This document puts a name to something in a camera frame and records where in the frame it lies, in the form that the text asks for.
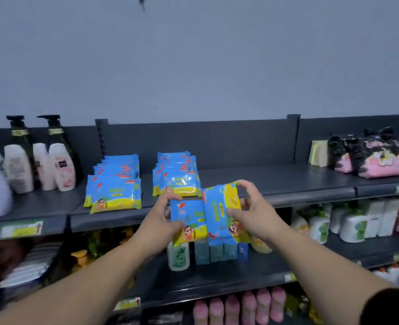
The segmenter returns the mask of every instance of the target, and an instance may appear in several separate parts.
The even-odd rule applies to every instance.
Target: pink and black package
[[[399,175],[399,162],[392,152],[394,146],[380,135],[369,134],[364,138],[348,141],[347,148],[353,168],[359,177],[381,178]]]
[[[331,169],[342,172],[353,172],[350,155],[346,148],[346,139],[332,136],[327,141],[327,163]]]

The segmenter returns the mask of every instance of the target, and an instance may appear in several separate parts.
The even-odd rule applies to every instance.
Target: black sleeve
[[[399,289],[380,291],[366,302],[360,325],[372,324],[399,324]]]

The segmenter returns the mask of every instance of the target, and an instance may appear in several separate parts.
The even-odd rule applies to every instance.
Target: gray wall
[[[0,127],[47,113],[399,114],[399,0],[0,0]]]

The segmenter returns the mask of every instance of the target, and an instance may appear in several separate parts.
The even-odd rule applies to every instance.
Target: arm
[[[392,287],[386,280],[291,229],[254,184],[239,180],[249,211],[228,209],[247,231],[267,242],[288,262],[326,324],[358,324],[366,301]]]
[[[87,268],[52,284],[0,312],[1,324],[101,325],[142,262],[162,251],[184,222],[166,222],[163,212],[175,194],[164,194],[125,244]]]

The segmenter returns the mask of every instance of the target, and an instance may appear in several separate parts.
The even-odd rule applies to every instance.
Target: person's left hand
[[[174,193],[161,195],[142,221],[137,232],[131,238],[137,241],[137,247],[141,250],[142,256],[145,258],[163,251],[172,241],[173,236],[185,226],[183,220],[168,222],[165,219],[165,206],[172,199],[177,201],[183,200],[180,195]]]

